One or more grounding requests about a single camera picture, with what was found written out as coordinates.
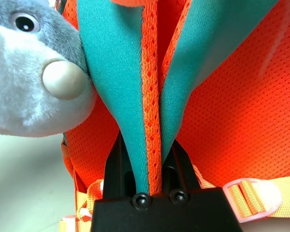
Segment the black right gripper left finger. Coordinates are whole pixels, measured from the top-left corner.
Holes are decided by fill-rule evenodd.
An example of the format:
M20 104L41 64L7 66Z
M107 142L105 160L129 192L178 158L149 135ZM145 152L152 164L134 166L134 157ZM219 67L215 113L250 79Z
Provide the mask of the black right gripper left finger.
M136 194L134 174L122 134L116 141L106 160L103 198L125 198Z

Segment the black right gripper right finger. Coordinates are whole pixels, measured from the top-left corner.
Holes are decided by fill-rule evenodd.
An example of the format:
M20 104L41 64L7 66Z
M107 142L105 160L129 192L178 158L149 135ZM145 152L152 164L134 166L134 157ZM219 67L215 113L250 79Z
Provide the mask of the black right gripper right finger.
M200 189L200 183L187 152L175 140L162 166L162 190L169 194L179 188L185 191Z

